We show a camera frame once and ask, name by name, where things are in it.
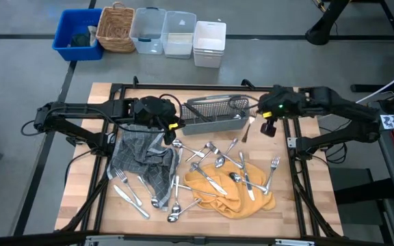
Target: gray dish towel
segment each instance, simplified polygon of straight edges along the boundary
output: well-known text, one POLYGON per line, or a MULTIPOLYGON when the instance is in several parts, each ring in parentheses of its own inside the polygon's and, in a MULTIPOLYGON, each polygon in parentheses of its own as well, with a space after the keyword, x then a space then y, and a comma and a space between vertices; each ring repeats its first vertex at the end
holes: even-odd
MULTIPOLYGON (((122 127, 135 131, 159 131, 136 125, 123 124, 122 127)), ((163 147, 162 141, 163 133, 123 131, 107 169, 109 179, 116 176, 114 168, 141 175, 155 190, 161 208, 168 207, 170 185, 179 164, 176 150, 173 147, 163 147)))

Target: white plastic container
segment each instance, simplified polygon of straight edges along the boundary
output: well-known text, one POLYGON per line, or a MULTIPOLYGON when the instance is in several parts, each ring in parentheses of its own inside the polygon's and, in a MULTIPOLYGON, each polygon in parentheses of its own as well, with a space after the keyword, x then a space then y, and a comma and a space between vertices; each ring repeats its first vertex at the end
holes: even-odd
POLYGON ((162 29, 166 11, 159 8, 138 8, 131 25, 130 38, 141 54, 162 54, 162 29))
POLYGON ((194 49, 224 51, 226 45, 226 23, 198 21, 194 36, 194 49))
POLYGON ((162 45, 166 57, 189 59, 192 52, 195 14, 168 11, 163 23, 162 45))
POLYGON ((223 55, 207 55, 194 52, 194 64, 205 68, 219 68, 223 55))

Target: metal wire basket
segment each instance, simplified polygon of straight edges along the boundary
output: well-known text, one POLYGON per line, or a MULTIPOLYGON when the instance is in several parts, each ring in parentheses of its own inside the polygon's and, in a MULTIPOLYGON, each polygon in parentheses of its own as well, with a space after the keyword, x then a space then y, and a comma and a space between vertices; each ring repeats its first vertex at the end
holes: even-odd
POLYGON ((249 117, 249 110, 244 109, 249 101, 239 94, 193 98, 187 104, 200 115, 182 105, 182 120, 186 124, 182 128, 184 135, 239 130, 249 117))

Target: clear plastic container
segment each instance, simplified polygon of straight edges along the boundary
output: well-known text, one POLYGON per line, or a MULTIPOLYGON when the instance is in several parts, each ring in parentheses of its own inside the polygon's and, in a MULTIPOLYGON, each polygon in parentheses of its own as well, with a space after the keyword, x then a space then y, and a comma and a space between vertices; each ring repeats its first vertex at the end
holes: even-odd
POLYGON ((166 11, 159 8, 138 8, 130 30, 130 38, 141 54, 162 54, 162 28, 166 11))
POLYGON ((189 59, 197 17, 195 14, 168 11, 163 23, 162 45, 165 56, 189 59))

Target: yellow towel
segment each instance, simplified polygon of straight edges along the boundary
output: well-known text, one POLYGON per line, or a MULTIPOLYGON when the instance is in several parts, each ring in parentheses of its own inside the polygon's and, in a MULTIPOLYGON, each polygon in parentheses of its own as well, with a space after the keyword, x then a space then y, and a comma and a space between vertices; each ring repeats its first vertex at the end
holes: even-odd
MULTIPOLYGON (((276 206, 272 192, 264 195, 262 191, 255 187, 253 187, 254 201, 252 201, 248 195, 246 184, 244 182, 233 182, 229 177, 231 172, 244 177, 244 172, 232 162, 226 160, 221 168, 215 168, 215 165, 205 165, 201 168, 227 192, 227 195, 222 195, 216 191, 206 178, 197 171, 187 173, 184 178, 184 183, 187 186, 218 195, 217 197, 211 197, 210 195, 193 192, 195 198, 202 198, 202 202, 198 204, 201 208, 212 208, 228 218, 241 219, 252 215, 261 208, 270 210, 276 206)), ((262 170, 251 164, 246 164, 246 169, 252 183, 265 185, 266 177, 262 170)))

